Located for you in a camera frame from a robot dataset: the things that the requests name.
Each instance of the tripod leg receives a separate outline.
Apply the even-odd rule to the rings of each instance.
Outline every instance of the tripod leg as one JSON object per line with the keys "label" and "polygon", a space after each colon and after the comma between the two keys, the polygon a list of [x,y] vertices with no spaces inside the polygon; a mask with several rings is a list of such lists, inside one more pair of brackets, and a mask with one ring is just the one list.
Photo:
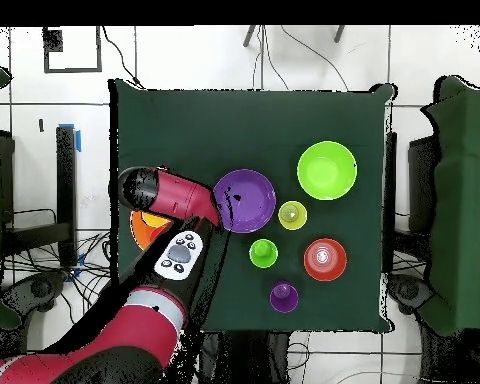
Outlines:
{"label": "tripod leg", "polygon": [[340,25],[338,31],[336,32],[336,37],[334,37],[334,42],[339,43],[341,34],[343,34],[343,30],[345,29],[345,25]]}
{"label": "tripod leg", "polygon": [[244,40],[244,47],[247,47],[249,45],[252,34],[254,32],[254,28],[256,28],[256,25],[249,25],[249,29],[247,30],[247,35],[245,36],[245,40]]}

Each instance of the dark green tablecloth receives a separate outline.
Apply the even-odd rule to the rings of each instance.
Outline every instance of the dark green tablecloth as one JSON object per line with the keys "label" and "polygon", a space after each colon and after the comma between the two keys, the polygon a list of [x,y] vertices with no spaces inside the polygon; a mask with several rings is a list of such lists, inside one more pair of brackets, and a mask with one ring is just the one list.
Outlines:
{"label": "dark green tablecloth", "polygon": [[[389,330],[379,296],[384,106],[391,85],[365,93],[145,91],[116,80],[116,88],[119,171],[165,164],[213,186],[229,171],[250,168],[272,182],[276,211],[287,200],[307,207],[308,221],[298,231],[284,230],[274,214],[260,231],[231,237],[205,330]],[[323,140],[347,146],[358,164],[354,187],[335,201],[312,199],[296,177],[302,152]],[[120,206],[120,272],[139,253],[128,217]],[[249,261],[249,246],[260,237],[279,248],[268,269]],[[338,240],[348,256],[344,274],[331,283],[311,279],[303,267],[306,247],[322,237]],[[299,292],[290,314],[269,303],[279,279]]]}
{"label": "dark green tablecloth", "polygon": [[458,77],[436,83],[424,108],[441,145],[434,171],[430,283],[437,295],[419,312],[438,334],[480,329],[480,89]]}

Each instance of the green cup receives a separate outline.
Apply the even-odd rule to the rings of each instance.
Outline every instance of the green cup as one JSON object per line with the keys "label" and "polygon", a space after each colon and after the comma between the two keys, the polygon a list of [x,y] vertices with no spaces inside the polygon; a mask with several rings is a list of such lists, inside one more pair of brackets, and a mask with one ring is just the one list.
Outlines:
{"label": "green cup", "polygon": [[249,258],[258,268],[268,268],[277,259],[277,247],[270,240],[256,240],[249,249]]}
{"label": "green cup", "polygon": [[321,141],[300,157],[297,178],[304,191],[318,200],[334,200],[346,194],[357,177],[354,155],[334,141]]}

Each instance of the purple bowl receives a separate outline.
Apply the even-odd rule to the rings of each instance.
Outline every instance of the purple bowl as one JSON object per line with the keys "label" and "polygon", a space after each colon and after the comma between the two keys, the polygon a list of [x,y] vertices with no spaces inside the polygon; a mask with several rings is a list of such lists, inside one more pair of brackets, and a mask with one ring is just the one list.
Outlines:
{"label": "purple bowl", "polygon": [[233,233],[259,230],[270,221],[276,207],[276,194],[270,181],[250,169],[238,169],[224,175],[213,189],[213,194],[224,228]]}
{"label": "purple bowl", "polygon": [[286,281],[278,281],[270,292],[272,308],[283,314],[293,311],[299,303],[299,294],[295,287]]}

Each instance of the floor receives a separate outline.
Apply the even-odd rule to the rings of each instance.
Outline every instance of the floor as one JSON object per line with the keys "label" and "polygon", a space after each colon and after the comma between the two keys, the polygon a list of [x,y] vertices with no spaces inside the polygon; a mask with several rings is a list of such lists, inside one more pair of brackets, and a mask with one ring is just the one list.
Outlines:
{"label": "floor", "polygon": [[[256,33],[242,46],[248,25],[196,27],[106,27],[107,35],[122,51],[126,67],[142,85],[158,89],[260,88],[260,61]],[[337,25],[294,26],[284,29],[327,57],[341,72],[351,91],[366,91],[378,83],[398,87],[392,113],[398,133],[396,210],[409,212],[407,145],[432,133],[420,111],[431,103],[434,82],[443,75],[461,75],[480,86],[480,26],[347,25],[341,41],[333,41]],[[73,123],[81,131],[77,152],[78,236],[103,235],[110,227],[108,185],[109,94],[107,79],[131,79],[117,50],[101,30],[101,73],[45,74],[41,28],[0,28],[0,66],[10,69],[13,81],[0,91],[0,127],[16,139],[15,210],[56,208],[55,127]],[[272,64],[292,90],[341,90],[345,87],[334,69],[300,45],[279,25],[268,25],[268,52]],[[50,53],[51,66],[96,65],[93,27],[63,27],[64,51]],[[264,89],[285,90],[270,62],[264,62]],[[39,119],[43,120],[40,131]],[[49,212],[16,216],[16,226],[49,223]],[[405,229],[408,218],[397,216]],[[92,242],[87,241],[81,252]],[[28,275],[28,260],[14,257],[15,270],[7,270],[4,284]],[[34,260],[53,259],[34,251]],[[13,258],[7,262],[12,268]],[[100,246],[87,263],[108,266]],[[95,272],[106,275],[100,267]],[[83,272],[88,284],[95,277]],[[94,280],[98,286],[107,278]],[[72,283],[64,295],[72,317],[82,316],[82,300]],[[91,302],[96,295],[92,293]],[[420,368],[420,338],[416,321],[387,301],[395,330],[384,336],[371,333],[294,333],[288,359],[292,384],[416,384]],[[59,298],[54,309],[33,319],[29,348],[40,349],[61,337],[71,326],[69,308]]]}

